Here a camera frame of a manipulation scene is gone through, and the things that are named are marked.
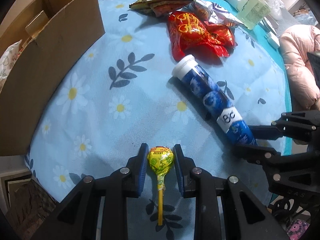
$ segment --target red plastic package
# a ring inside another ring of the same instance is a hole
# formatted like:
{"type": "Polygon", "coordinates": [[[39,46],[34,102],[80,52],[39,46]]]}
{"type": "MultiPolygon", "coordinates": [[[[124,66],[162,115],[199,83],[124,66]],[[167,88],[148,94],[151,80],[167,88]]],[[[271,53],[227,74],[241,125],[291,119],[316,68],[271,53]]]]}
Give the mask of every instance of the red plastic package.
{"type": "Polygon", "coordinates": [[[200,45],[208,47],[218,57],[229,56],[223,43],[212,36],[193,13],[173,12],[169,16],[168,27],[172,55],[176,61],[185,56],[184,50],[200,45]]]}
{"type": "Polygon", "coordinates": [[[236,39],[228,26],[224,24],[211,24],[204,22],[207,31],[214,36],[218,41],[221,41],[223,46],[232,49],[236,46],[236,39]]]}

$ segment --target white label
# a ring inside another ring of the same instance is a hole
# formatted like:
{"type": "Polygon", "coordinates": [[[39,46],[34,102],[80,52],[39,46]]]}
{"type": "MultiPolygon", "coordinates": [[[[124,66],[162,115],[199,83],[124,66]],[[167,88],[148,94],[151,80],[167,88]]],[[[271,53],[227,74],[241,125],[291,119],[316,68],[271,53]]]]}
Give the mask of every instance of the white label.
{"type": "Polygon", "coordinates": [[[233,106],[223,109],[221,115],[217,119],[217,123],[222,128],[222,130],[227,133],[231,124],[240,120],[242,120],[242,117],[237,109],[233,106]]]}

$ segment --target yellow lollipop stick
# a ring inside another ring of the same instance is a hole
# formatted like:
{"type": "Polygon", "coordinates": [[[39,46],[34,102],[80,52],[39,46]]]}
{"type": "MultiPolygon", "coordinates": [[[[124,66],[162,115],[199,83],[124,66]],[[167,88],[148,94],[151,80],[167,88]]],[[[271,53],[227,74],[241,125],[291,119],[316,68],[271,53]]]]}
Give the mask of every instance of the yellow lollipop stick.
{"type": "Polygon", "coordinates": [[[148,154],[148,161],[151,169],[157,175],[157,188],[158,188],[158,225],[162,226],[163,221],[163,191],[164,176],[170,171],[174,162],[172,151],[163,146],[157,146],[150,149],[148,154]]]}

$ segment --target teal table edge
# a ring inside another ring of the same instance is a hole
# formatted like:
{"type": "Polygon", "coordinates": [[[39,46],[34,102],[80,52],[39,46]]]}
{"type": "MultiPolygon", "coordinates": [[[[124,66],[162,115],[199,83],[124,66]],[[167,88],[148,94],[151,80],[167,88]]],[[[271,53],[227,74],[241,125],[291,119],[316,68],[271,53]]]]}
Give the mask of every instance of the teal table edge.
{"type": "MultiPolygon", "coordinates": [[[[238,13],[225,0],[207,0],[207,1],[218,3],[219,5],[221,5],[225,9],[227,9],[233,15],[236,15],[238,13]]],[[[266,39],[266,32],[259,25],[257,25],[252,31],[250,31],[248,29],[244,29],[244,30],[247,31],[250,34],[250,36],[252,36],[257,41],[257,43],[260,44],[268,52],[268,54],[271,56],[271,58],[284,71],[285,86],[286,86],[286,89],[285,89],[285,107],[286,107],[286,111],[287,112],[291,112],[292,111],[292,107],[291,107],[289,83],[288,83],[287,73],[286,73],[286,70],[284,68],[284,62],[283,62],[283,59],[282,59],[282,56],[281,56],[281,53],[280,53],[279,49],[274,49],[268,43],[268,41],[266,39]]],[[[284,149],[284,152],[282,153],[282,155],[291,155],[291,148],[292,148],[292,139],[291,138],[286,138],[285,149],[284,149]]]]}

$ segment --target floral tablecloth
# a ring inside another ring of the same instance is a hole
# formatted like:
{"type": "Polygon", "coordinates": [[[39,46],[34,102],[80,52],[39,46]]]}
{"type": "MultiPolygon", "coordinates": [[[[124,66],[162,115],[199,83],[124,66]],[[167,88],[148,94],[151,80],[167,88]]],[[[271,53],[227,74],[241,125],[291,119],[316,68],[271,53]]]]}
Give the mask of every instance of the floral tablecloth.
{"type": "MultiPolygon", "coordinates": [[[[224,134],[181,82],[164,19],[129,10],[136,0],[99,0],[106,33],[79,59],[48,103],[26,163],[61,201],[85,175],[101,178],[126,165],[141,143],[181,144],[185,156],[212,175],[236,175],[265,204],[261,166],[235,158],[224,134]]],[[[199,63],[231,98],[247,124],[270,124],[285,111],[286,79],[244,30],[221,63],[199,63]]],[[[271,144],[284,152],[284,138],[271,144]]],[[[144,191],[128,200],[129,239],[193,239],[195,200],[182,199],[174,168],[165,178],[164,229],[156,228],[156,176],[147,169],[144,191]]]]}

